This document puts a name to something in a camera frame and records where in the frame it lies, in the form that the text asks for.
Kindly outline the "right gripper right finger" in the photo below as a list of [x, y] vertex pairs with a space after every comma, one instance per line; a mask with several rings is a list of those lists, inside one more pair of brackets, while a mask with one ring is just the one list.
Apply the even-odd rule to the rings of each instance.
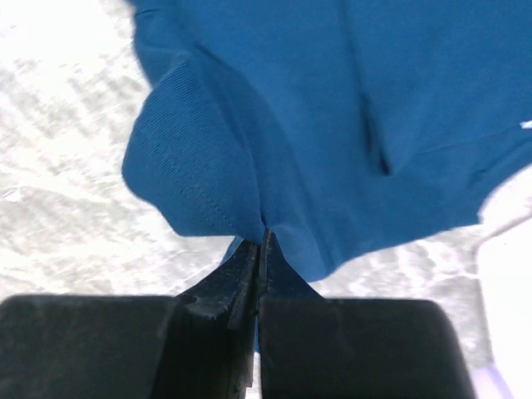
[[275, 233], [267, 229], [260, 246], [259, 297], [322, 298], [287, 262]]

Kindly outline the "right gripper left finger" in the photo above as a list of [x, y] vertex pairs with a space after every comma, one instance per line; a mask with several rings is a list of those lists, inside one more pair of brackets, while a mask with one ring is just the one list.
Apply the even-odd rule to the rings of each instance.
[[259, 247], [243, 240], [212, 273], [176, 297], [180, 331], [253, 331]]

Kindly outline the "blue printed t shirt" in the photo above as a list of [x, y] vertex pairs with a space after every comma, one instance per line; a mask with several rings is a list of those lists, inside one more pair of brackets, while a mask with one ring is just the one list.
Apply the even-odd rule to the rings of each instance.
[[152, 90], [122, 175], [184, 236], [309, 282], [473, 225], [531, 162], [528, 1], [135, 1]]

